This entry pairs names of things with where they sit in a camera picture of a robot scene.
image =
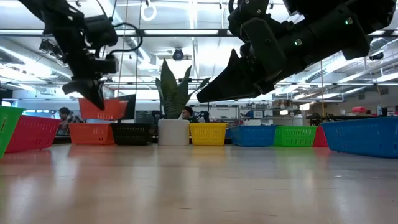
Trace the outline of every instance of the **red basket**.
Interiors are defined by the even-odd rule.
[[[323,131],[323,127],[317,127],[317,131],[315,132],[315,139],[313,141],[312,147],[329,147],[328,141],[326,140],[325,132]]]
[[[124,116],[127,102],[119,99],[105,100],[105,110],[101,111],[85,98],[79,98],[80,114],[83,119],[117,120]]]
[[[72,144],[114,144],[110,124],[69,124]]]
[[[6,153],[51,147],[60,120],[35,116],[19,117]]]

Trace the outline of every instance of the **table surface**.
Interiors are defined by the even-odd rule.
[[[325,148],[54,146],[0,160],[0,223],[391,224],[397,162]]]

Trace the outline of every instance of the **blue basket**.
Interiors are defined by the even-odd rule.
[[[230,129],[227,129],[225,132],[225,138],[231,138],[232,137],[232,132]]]
[[[398,118],[340,121],[322,126],[332,151],[398,158]]]
[[[272,146],[277,126],[235,126],[232,132],[232,144],[238,146]]]

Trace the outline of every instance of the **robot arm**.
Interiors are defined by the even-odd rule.
[[[284,0],[297,24],[266,14],[269,0],[229,2],[229,30],[239,37],[241,57],[232,50],[228,66],[197,98],[199,102],[254,98],[284,78],[340,50],[347,60],[369,53],[367,34],[391,23],[396,0]]]
[[[100,109],[104,109],[103,82],[100,78],[118,71],[118,60],[111,54],[100,58],[100,49],[114,46],[118,36],[105,15],[85,18],[66,0],[20,0],[45,23],[44,35],[52,34],[73,73],[63,86],[65,94],[77,91]]]

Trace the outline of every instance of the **plant leaf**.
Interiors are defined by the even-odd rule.
[[[178,119],[180,111],[175,107],[175,102],[170,95],[165,95],[163,99],[164,113],[167,119]]]
[[[178,85],[178,88],[177,88],[178,95],[182,95],[182,94],[187,95],[188,94],[188,79],[191,74],[191,69],[192,69],[192,66],[189,66],[189,68],[185,72],[184,78],[182,79],[181,83]]]
[[[172,98],[177,93],[177,82],[173,72],[169,69],[166,59],[163,59],[162,71],[160,72],[162,94],[170,95]]]
[[[158,78],[156,78],[155,84],[156,84],[157,91],[159,92],[159,98],[161,100],[163,100],[162,83],[160,82],[160,80]]]
[[[196,91],[198,91],[199,89],[205,87],[208,83],[209,83],[210,78],[206,78],[204,79],[200,85],[198,86],[198,88],[196,90],[194,90],[191,94],[189,94],[189,98],[191,98],[192,94],[194,94]]]

